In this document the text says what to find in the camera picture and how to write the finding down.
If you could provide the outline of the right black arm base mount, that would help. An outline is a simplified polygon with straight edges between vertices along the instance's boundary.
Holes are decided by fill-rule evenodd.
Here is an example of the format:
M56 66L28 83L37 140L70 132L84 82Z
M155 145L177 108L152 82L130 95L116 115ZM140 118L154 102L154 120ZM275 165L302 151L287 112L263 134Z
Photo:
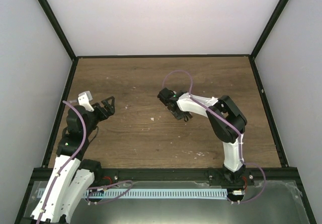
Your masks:
M236 172L231 172L226 167L208 170L210 185L228 187L242 187L243 185L253 186L254 180L249 178L251 172L243 166Z

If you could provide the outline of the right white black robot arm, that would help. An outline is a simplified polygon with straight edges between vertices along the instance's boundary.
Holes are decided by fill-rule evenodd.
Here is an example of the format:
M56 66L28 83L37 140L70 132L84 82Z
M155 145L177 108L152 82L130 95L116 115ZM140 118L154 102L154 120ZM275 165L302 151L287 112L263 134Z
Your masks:
M206 117L224 150L223 178L229 185L237 184L245 171L243 138L247 119L229 96L206 98L189 92L163 88L157 98L177 119L189 121L192 114Z

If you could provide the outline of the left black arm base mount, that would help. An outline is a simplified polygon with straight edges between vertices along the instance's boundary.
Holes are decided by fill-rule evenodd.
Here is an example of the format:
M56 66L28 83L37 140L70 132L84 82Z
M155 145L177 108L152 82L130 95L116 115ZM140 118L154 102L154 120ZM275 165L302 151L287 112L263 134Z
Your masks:
M94 182L90 187L105 186L116 183L118 180L117 169L103 169L98 177L95 177Z

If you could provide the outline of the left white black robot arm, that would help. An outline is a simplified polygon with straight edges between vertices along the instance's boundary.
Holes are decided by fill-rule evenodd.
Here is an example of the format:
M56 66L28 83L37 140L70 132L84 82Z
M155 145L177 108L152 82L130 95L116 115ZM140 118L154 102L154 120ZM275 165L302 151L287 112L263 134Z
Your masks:
M101 163L84 159L84 155L98 123L114 115L115 98L94 104L90 101L86 92L79 94L76 106L64 101L69 107L67 126L57 147L51 176L37 206L21 223L70 223L87 188L102 182Z

